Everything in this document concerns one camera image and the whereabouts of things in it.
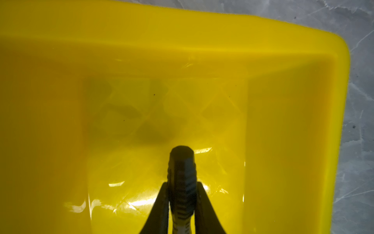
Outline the black handled screwdriver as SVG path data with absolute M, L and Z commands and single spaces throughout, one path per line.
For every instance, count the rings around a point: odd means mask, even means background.
M 168 197 L 174 234 L 191 233 L 191 217 L 197 202 L 194 151 L 188 146 L 172 149 L 168 162 Z

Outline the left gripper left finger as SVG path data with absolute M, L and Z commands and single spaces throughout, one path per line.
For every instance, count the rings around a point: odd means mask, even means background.
M 168 215 L 168 183 L 164 182 L 140 234 L 168 234 Z

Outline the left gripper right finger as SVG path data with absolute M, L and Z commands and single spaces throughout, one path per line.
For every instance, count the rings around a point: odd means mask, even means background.
M 196 234 L 226 234 L 201 182 L 197 182 Z

